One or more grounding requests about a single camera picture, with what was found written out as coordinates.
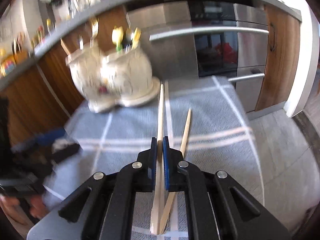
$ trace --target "silver screw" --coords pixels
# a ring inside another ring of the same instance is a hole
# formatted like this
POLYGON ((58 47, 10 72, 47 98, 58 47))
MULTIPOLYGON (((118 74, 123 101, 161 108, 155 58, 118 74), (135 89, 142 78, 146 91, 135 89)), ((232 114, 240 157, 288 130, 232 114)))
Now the silver screw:
POLYGON ((142 167, 142 163, 141 162, 132 163, 132 167, 134 169, 140 169, 142 167))
POLYGON ((94 175, 93 175, 93 178, 94 179, 102 179, 103 178, 103 173, 102 172, 96 172, 94 175))
POLYGON ((179 165, 179 167, 181 167, 181 168, 186 168, 186 167, 189 166, 189 163, 186 162, 186 161, 180 161, 180 162, 178 163, 178 165, 179 165))
POLYGON ((226 173, 225 171, 218 171, 217 175, 220 179, 224 179, 228 176, 228 173, 226 173))

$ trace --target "person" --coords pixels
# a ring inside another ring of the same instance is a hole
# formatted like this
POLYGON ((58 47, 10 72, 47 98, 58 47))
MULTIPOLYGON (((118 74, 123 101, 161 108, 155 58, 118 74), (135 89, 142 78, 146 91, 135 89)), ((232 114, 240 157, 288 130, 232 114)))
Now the person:
MULTIPOLYGON (((26 239, 30 228, 33 227, 33 223, 29 220, 19 204, 19 200, 15 197, 0 196, 0 206, 4 214, 17 232, 26 239)), ((30 197, 29 204, 31 206, 30 214, 33 217, 41 219, 48 214, 48 210, 42 202, 41 195, 30 197)))

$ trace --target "stainless steel appliance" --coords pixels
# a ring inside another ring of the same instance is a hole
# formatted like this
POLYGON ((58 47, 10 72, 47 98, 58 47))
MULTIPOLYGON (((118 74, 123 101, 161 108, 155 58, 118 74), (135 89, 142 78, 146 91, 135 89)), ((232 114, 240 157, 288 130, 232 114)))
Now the stainless steel appliance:
POLYGON ((223 75, 254 111, 264 77, 268 26, 264 11, 215 1, 181 1, 128 13, 160 79, 223 75))

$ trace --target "oven handle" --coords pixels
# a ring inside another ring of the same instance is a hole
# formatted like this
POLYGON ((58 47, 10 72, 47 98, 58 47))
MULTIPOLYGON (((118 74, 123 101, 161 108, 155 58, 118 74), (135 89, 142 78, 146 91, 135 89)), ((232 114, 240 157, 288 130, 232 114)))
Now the oven handle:
POLYGON ((251 75, 229 78, 228 81, 231 83, 235 83, 238 81, 250 80, 255 78, 264 78, 264 73, 262 73, 260 70, 253 70, 251 75))
POLYGON ((236 27, 236 26, 205 26, 205 27, 191 27, 185 29, 177 29, 162 33, 151 34, 149 41, 157 41, 165 38, 184 36, 188 34, 205 34, 205 33, 221 33, 221 32, 245 32, 245 33, 259 33, 269 34, 268 30, 236 27))

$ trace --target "cabinet handle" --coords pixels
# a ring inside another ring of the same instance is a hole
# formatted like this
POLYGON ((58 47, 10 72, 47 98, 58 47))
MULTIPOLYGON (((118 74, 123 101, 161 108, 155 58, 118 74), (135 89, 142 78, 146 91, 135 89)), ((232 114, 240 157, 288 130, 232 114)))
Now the cabinet handle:
POLYGON ((188 34, 203 34, 203 33, 221 33, 221 32, 246 32, 246 33, 259 33, 269 34, 268 30, 236 27, 236 26, 204 26, 204 27, 191 27, 185 29, 177 29, 173 31, 167 31, 162 33, 156 33, 150 35, 149 41, 156 41, 165 38, 184 36, 188 34))
POLYGON ((263 78, 264 73, 262 73, 260 70, 252 70, 251 75, 245 75, 245 76, 240 76, 240 77, 234 77, 234 78, 229 78, 228 81, 231 83, 235 83, 238 81, 244 81, 244 80, 250 80, 250 79, 255 79, 255 78, 263 78))
POLYGON ((270 23, 270 27, 273 28, 273 46, 270 45, 270 51, 274 52, 276 49, 276 28, 273 23, 270 23))

